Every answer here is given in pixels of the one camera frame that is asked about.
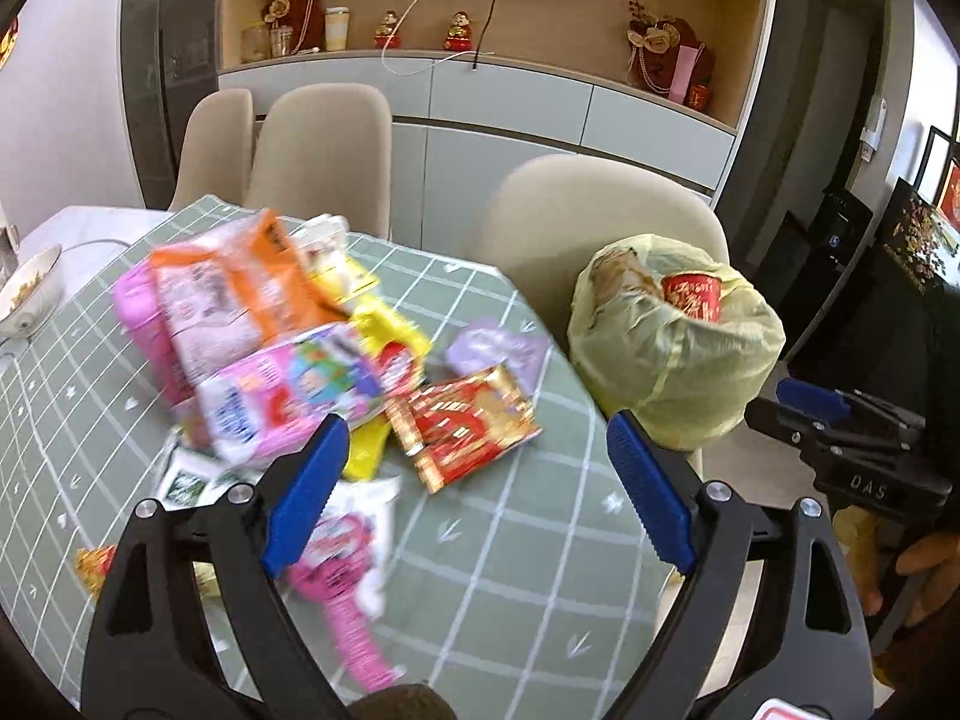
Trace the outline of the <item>person right hand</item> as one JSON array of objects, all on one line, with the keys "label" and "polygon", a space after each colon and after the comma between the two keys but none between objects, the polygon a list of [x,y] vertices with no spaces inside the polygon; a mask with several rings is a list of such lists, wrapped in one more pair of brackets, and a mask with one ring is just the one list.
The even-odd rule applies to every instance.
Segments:
[{"label": "person right hand", "polygon": [[[882,608],[884,597],[878,584],[884,573],[878,550],[880,518],[859,507],[846,507],[833,515],[833,527],[846,559],[866,616]],[[912,628],[926,621],[949,603],[958,590],[958,535],[931,533],[912,544],[893,561],[900,577],[924,575],[905,626]]]}]

